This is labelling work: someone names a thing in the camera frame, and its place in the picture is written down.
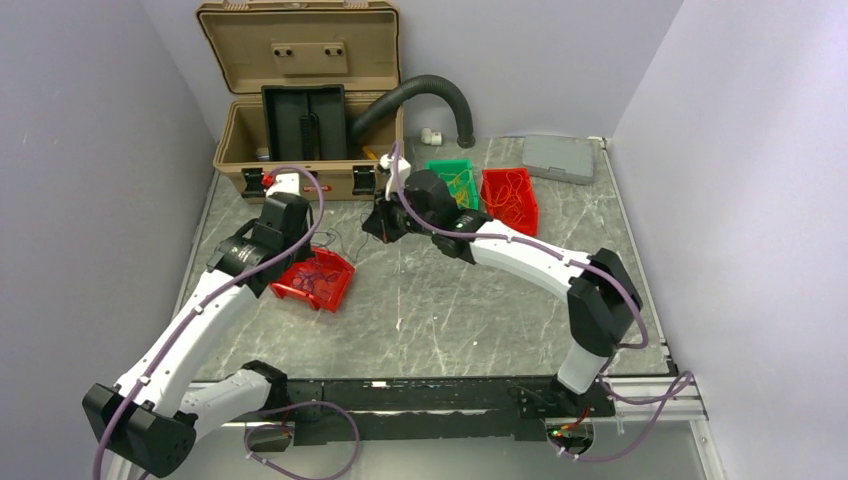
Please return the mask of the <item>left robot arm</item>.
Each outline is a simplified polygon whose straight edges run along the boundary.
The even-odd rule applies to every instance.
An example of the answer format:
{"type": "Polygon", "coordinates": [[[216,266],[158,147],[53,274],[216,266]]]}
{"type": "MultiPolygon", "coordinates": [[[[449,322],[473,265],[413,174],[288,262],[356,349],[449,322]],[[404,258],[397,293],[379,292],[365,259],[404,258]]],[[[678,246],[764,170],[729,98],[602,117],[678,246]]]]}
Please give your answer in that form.
{"type": "Polygon", "coordinates": [[[98,441],[94,478],[101,476],[106,451],[166,477],[226,413],[252,410],[272,420],[285,411],[286,377],[262,362],[250,363],[205,397],[189,396],[188,387],[225,327],[310,256],[317,221],[307,199],[268,195],[258,217],[218,244],[189,300],[142,358],[113,384],[88,390],[82,407],[98,441]]]}

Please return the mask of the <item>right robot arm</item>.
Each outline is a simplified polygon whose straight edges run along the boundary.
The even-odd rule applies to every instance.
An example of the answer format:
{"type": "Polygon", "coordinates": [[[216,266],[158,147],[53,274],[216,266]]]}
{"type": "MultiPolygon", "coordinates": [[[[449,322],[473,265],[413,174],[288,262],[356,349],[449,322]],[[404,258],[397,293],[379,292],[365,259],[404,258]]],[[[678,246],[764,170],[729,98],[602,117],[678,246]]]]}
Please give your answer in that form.
{"type": "Polygon", "coordinates": [[[519,233],[476,209],[461,208],[434,172],[417,171],[375,194],[364,232],[384,243],[407,234],[428,237],[445,256],[496,268],[557,296],[567,305],[572,343],[551,381],[551,401],[564,415],[584,412],[590,388],[632,326],[635,348],[648,343],[643,306],[620,257],[566,250],[519,233]]]}

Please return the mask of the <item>white pipe elbow fitting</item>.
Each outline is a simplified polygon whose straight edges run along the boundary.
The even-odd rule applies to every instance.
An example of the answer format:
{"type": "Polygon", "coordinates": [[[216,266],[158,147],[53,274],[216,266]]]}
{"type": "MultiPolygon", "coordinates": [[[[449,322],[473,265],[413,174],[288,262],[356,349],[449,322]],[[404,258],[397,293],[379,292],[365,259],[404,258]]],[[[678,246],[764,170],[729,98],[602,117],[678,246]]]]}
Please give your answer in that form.
{"type": "Polygon", "coordinates": [[[439,131],[423,128],[420,132],[420,141],[429,146],[441,146],[443,144],[443,135],[439,131]]]}

